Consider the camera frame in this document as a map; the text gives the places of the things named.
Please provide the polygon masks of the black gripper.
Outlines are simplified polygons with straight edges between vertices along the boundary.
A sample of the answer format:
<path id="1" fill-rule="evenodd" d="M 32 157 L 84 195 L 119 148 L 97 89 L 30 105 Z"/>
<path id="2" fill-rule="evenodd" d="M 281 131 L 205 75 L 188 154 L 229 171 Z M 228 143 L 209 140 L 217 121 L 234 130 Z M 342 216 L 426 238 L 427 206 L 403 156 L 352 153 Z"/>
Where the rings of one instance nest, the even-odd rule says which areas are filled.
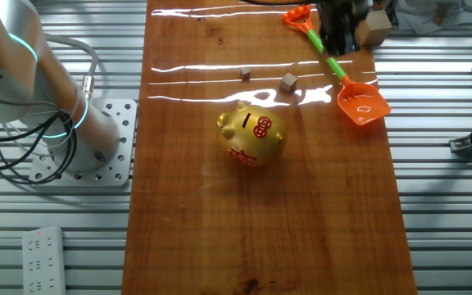
<path id="1" fill-rule="evenodd" d="M 362 4 L 362 1 L 354 0 L 320 0 L 316 3 L 320 18 L 320 37 L 329 55 L 361 50 L 356 38 L 356 26 L 363 20 Z M 338 45 L 334 37 L 334 26 L 338 26 Z"/>

